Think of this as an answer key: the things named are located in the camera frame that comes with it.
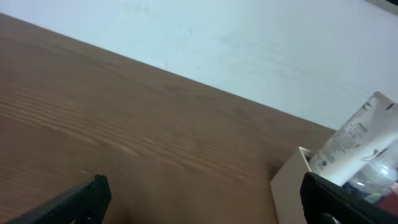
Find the cardboard box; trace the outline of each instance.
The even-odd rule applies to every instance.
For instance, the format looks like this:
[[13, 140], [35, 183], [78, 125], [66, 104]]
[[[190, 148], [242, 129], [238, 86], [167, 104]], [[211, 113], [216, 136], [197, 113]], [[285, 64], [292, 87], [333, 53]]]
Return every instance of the cardboard box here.
[[308, 160], [313, 155], [312, 151], [299, 147], [271, 180], [279, 224], [307, 224], [300, 187], [304, 174], [311, 171]]

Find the wood grain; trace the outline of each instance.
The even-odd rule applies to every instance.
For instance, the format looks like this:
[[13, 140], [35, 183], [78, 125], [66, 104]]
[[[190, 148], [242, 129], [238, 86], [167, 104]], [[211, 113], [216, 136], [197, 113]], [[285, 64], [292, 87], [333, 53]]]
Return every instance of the wood grain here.
[[270, 178], [332, 133], [0, 14], [0, 222], [105, 174], [105, 223], [277, 223]]

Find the white tube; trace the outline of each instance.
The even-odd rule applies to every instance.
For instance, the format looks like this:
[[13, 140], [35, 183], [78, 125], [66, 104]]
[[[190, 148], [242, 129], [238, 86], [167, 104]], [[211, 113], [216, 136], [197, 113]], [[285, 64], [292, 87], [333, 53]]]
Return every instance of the white tube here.
[[342, 186], [398, 139], [398, 105], [380, 92], [326, 142], [309, 165], [313, 172]]

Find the black object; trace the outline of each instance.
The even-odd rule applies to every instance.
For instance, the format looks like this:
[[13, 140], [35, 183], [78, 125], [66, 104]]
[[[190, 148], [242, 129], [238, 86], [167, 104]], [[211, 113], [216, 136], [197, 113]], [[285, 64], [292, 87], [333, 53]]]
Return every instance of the black object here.
[[111, 201], [111, 191], [104, 175], [70, 189], [6, 224], [99, 224]]
[[369, 202], [357, 199], [342, 188], [313, 172], [304, 175], [300, 189], [304, 216], [308, 224], [396, 224], [398, 218]]

